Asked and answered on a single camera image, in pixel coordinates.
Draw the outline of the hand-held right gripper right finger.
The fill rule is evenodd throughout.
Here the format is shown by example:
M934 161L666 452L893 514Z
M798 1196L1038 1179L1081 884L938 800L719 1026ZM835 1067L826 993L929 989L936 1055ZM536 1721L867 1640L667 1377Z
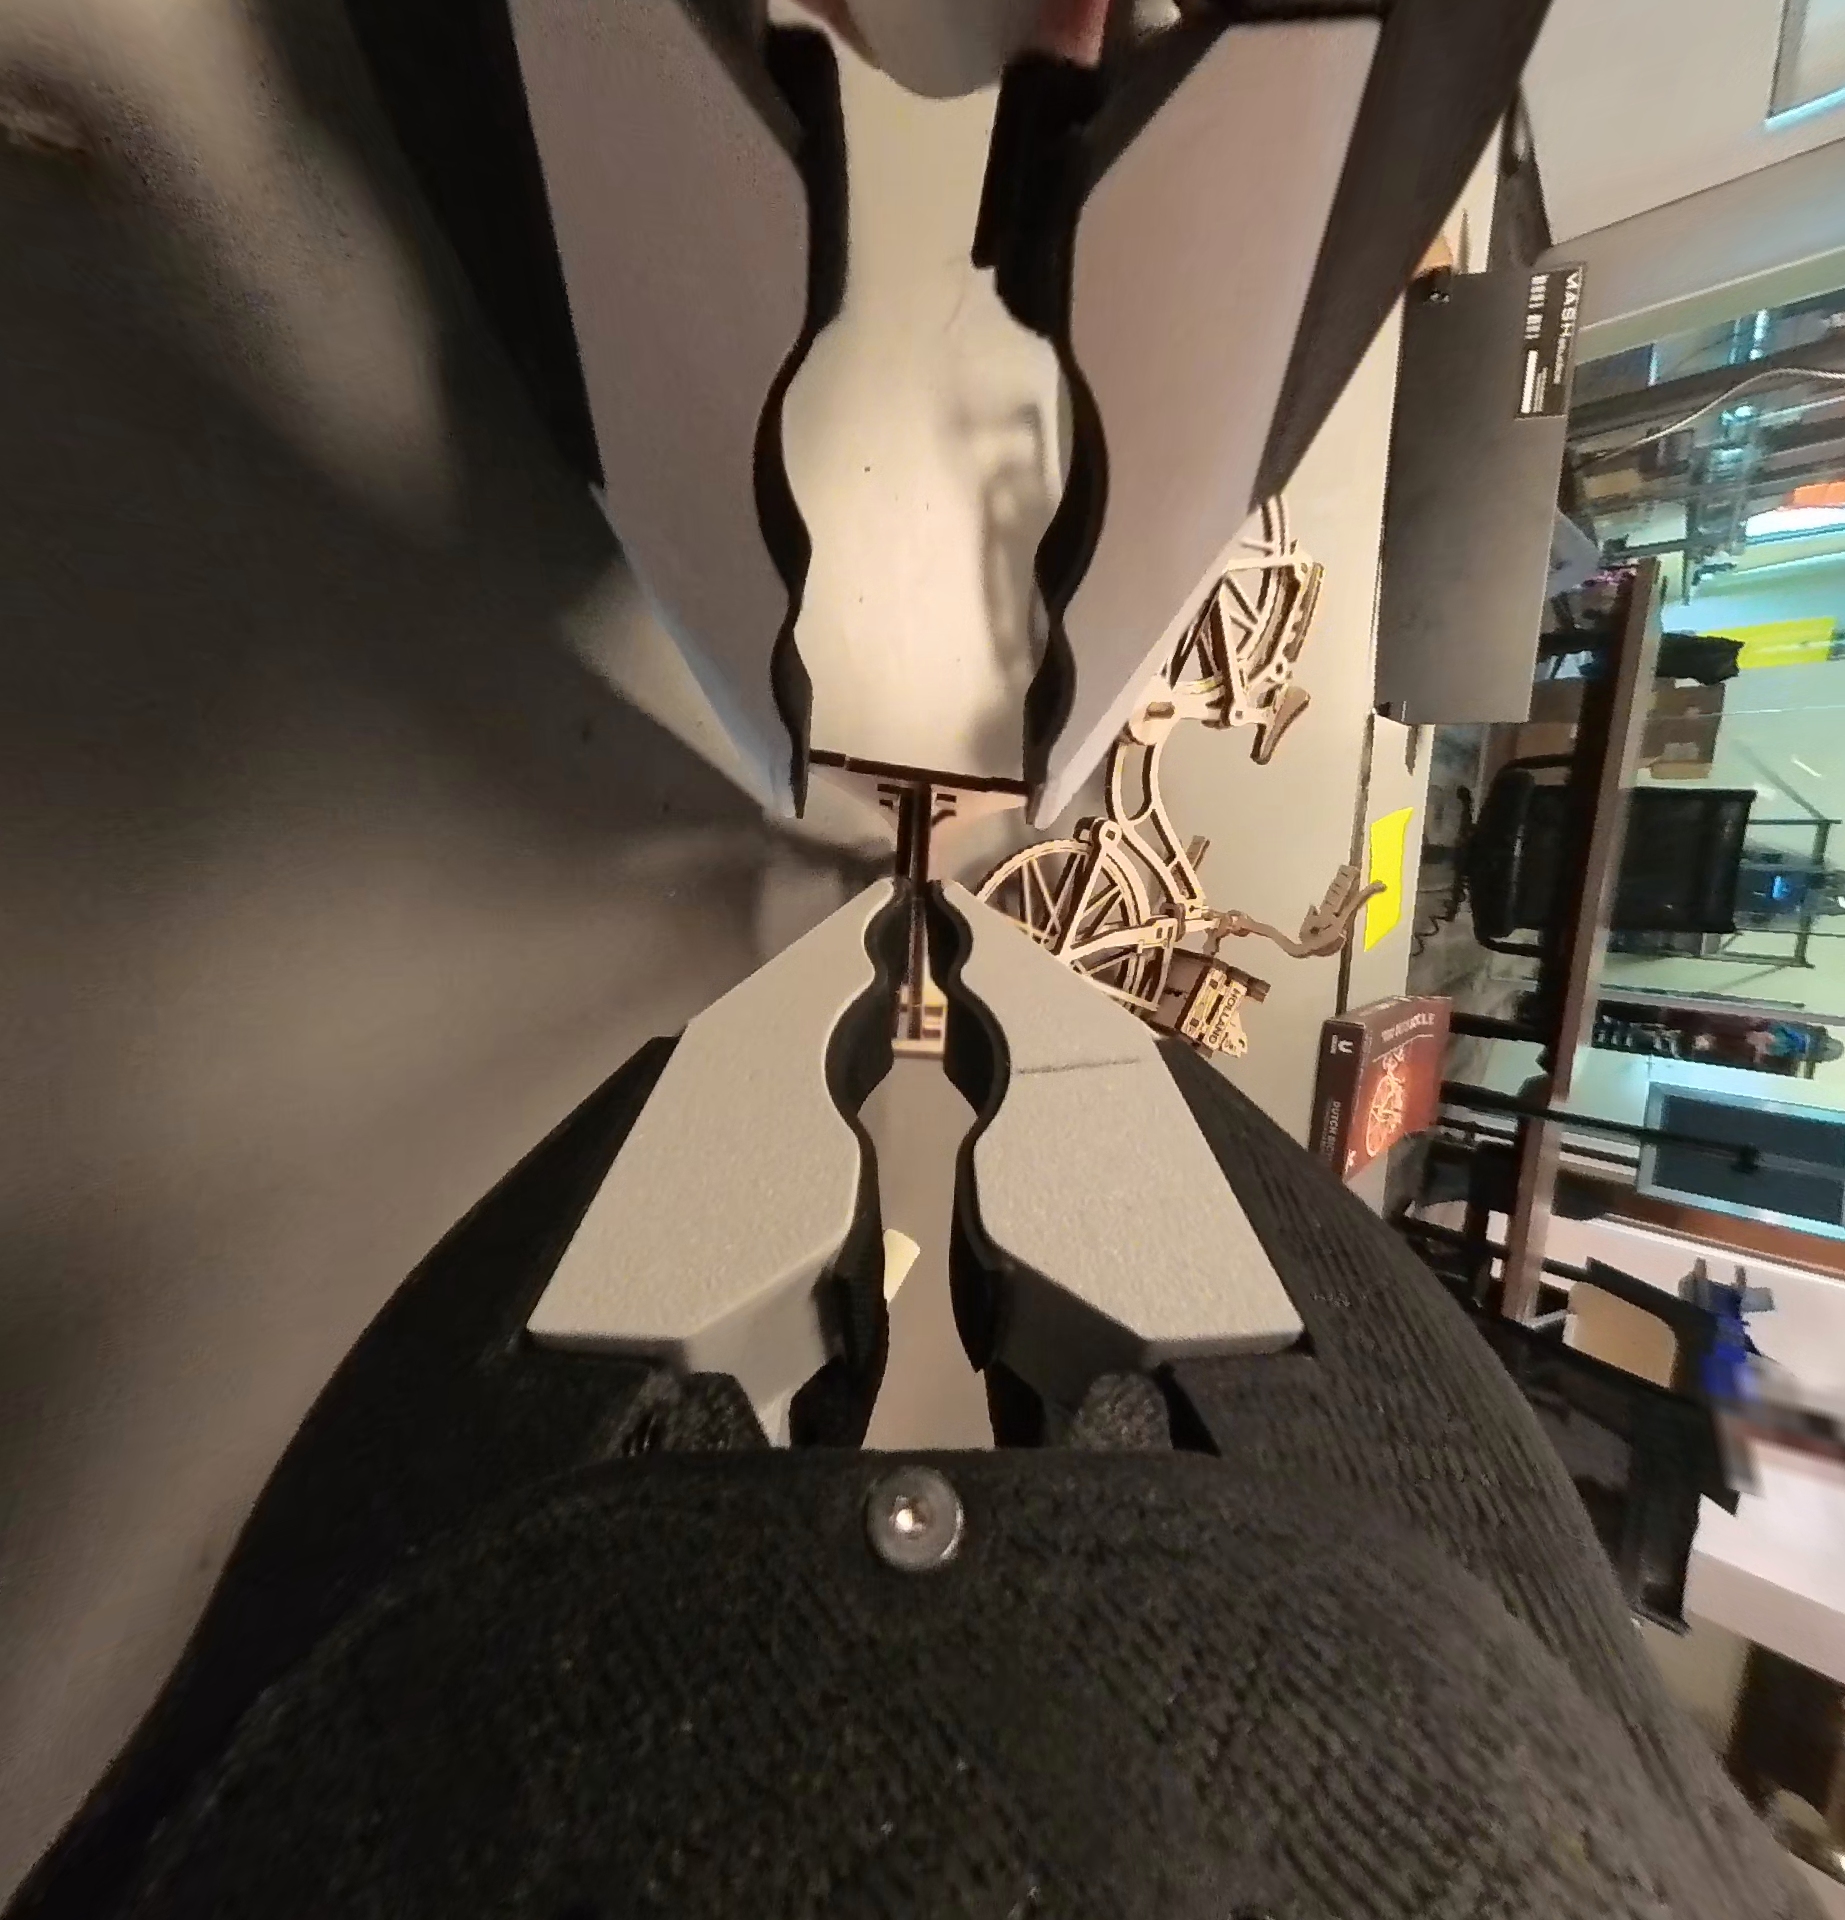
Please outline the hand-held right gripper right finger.
M1305 1323L1164 1041L1000 910L928 898L955 1151L950 1286L993 1441L1040 1447L1098 1379L1294 1353Z

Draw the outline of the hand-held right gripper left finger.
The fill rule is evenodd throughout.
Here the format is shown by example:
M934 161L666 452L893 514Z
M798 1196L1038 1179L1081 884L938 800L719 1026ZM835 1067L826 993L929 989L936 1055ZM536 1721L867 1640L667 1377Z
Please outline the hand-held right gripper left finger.
M903 883L721 995L657 1070L528 1318L535 1341L736 1379L793 1442L860 1442L888 1363L878 1148Z

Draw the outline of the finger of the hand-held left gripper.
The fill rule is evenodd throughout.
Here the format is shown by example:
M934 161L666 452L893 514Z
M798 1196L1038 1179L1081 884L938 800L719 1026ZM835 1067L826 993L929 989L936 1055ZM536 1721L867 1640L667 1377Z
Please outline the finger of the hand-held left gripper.
M785 404L847 287L835 44L766 3L514 15L600 507L750 774L800 816L812 533Z
M1067 481L1024 705L1053 824L1294 476L1520 92L1544 1L1084 3L1007 60L974 261L1055 352Z

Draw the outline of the small wooden kickstand part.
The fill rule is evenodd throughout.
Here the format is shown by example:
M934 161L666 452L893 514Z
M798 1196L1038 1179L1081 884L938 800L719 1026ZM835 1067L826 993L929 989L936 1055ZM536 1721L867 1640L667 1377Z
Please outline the small wooden kickstand part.
M893 869L909 890L910 921L891 1041L897 1055L940 1058L946 1039L950 998L933 970L929 886L955 878L964 828L1003 812L1027 810L1031 783L833 750L816 750L810 769L853 798L872 803L893 828Z

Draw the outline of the wooden bicycle model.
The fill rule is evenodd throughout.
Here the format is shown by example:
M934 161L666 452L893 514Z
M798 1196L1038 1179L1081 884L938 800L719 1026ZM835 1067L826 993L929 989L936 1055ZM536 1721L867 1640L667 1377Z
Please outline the wooden bicycle model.
M1205 888L1205 836L1165 805L1177 729L1251 733L1269 764L1310 707L1294 669L1315 628L1324 566L1294 537L1281 494L1239 531L1198 611L1134 702L1105 764L1103 803L1067 838L1031 841L981 879L979 898L1098 991L1207 1057L1246 1053L1246 1015L1270 984L1224 955L1260 938L1294 960L1339 953L1393 890L1344 864L1296 931L1224 907Z

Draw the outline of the brown puzzle box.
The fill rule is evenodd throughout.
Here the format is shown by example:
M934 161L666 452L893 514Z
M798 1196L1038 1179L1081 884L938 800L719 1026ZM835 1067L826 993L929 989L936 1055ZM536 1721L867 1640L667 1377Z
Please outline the brown puzzle box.
M1453 1041L1450 995L1391 995L1320 1031L1310 1148L1344 1182L1436 1127Z

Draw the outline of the black flat panel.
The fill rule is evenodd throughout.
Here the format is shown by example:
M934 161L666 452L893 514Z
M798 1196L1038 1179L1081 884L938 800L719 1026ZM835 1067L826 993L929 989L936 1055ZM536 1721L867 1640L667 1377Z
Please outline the black flat panel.
M1587 263L1429 273L1405 299L1374 704L1405 724L1532 707Z

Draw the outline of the yellow sticky note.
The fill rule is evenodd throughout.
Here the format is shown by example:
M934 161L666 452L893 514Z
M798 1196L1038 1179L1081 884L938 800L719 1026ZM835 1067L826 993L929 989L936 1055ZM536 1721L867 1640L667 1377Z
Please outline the yellow sticky note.
M1382 945L1398 927L1408 905L1410 829L1415 805L1386 812L1367 824L1367 886L1363 950Z

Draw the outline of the framed monitor screen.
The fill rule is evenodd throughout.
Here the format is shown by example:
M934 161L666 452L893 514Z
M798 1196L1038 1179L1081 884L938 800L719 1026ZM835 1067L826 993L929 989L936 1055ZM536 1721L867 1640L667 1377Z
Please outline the framed monitor screen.
M1845 1112L1656 1082L1637 1191L1845 1241Z

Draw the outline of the blue object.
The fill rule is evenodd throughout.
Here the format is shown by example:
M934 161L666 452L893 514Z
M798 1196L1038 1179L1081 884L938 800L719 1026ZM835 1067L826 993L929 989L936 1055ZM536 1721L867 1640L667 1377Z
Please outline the blue object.
M1775 1311L1772 1289L1754 1286L1741 1262L1729 1274L1715 1274L1710 1262L1696 1262L1679 1289L1704 1320L1698 1361L1704 1398L1717 1404L1758 1398L1763 1353L1754 1341L1751 1318Z

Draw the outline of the black office chair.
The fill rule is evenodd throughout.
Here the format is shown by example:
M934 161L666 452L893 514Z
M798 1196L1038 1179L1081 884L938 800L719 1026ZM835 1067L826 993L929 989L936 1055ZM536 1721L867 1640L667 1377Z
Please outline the black office chair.
M1704 785L1630 786L1613 807L1613 879L1606 924L1630 934L1735 929L1735 888L1754 791ZM1477 939L1491 952L1548 960L1596 886L1591 781L1561 754L1510 760L1467 821L1456 855Z

